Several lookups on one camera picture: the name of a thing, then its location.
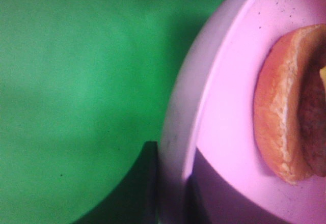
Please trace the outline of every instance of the meat patty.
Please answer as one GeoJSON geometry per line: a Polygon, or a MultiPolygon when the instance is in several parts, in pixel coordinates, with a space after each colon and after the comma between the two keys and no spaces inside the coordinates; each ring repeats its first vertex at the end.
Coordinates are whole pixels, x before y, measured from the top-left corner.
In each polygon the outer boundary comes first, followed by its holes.
{"type": "Polygon", "coordinates": [[[298,118],[302,134],[304,157],[313,172],[326,176],[326,100],[319,75],[326,66],[326,55],[316,53],[304,76],[298,118]]]}

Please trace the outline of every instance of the burger patty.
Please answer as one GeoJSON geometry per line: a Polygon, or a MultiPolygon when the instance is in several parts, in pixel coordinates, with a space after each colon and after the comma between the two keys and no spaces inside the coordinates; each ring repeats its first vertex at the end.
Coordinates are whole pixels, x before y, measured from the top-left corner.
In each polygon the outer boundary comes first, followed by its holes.
{"type": "Polygon", "coordinates": [[[323,55],[313,58],[304,76],[298,118],[302,134],[304,157],[313,172],[326,176],[326,100],[319,75],[326,66],[323,55]]]}

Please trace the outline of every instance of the green table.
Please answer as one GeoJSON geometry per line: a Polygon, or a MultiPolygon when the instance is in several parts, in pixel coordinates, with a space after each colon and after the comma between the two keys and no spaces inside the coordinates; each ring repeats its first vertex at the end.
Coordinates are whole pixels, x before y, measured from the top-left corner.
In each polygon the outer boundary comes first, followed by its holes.
{"type": "Polygon", "coordinates": [[[139,223],[146,171],[126,175],[222,1],[0,0],[0,223],[70,223],[104,198],[102,219],[139,223]]]}

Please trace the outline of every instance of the green surface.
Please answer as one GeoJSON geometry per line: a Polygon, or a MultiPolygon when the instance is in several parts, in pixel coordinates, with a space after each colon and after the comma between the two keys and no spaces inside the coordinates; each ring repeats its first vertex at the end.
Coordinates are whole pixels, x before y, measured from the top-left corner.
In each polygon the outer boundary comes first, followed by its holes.
{"type": "Polygon", "coordinates": [[[119,189],[222,1],[0,0],[0,223],[70,223],[119,189]]]}

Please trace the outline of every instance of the green background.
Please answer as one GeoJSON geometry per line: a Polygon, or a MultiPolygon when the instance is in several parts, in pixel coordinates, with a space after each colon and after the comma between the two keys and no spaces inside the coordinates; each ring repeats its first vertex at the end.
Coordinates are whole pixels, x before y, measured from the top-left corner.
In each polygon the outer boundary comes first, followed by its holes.
{"type": "Polygon", "coordinates": [[[103,199],[79,223],[139,223],[144,142],[222,1],[0,0],[0,223],[70,223],[103,199]]]}

